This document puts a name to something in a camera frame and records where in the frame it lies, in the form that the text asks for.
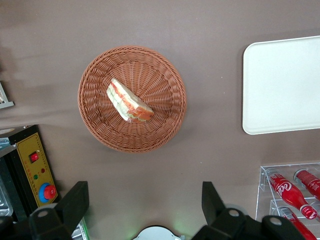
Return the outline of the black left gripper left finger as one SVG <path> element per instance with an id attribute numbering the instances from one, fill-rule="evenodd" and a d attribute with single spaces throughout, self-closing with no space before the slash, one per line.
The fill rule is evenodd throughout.
<path id="1" fill-rule="evenodd" d="M 71 240 L 90 204 L 87 181 L 78 181 L 53 207 L 34 211 L 28 220 L 33 240 Z"/>

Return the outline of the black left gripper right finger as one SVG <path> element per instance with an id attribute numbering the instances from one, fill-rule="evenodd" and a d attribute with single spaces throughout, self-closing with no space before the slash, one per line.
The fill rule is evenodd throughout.
<path id="1" fill-rule="evenodd" d="M 206 220 L 194 240 L 251 240 L 247 216 L 238 208 L 226 207 L 212 182 L 202 183 L 202 211 Z"/>

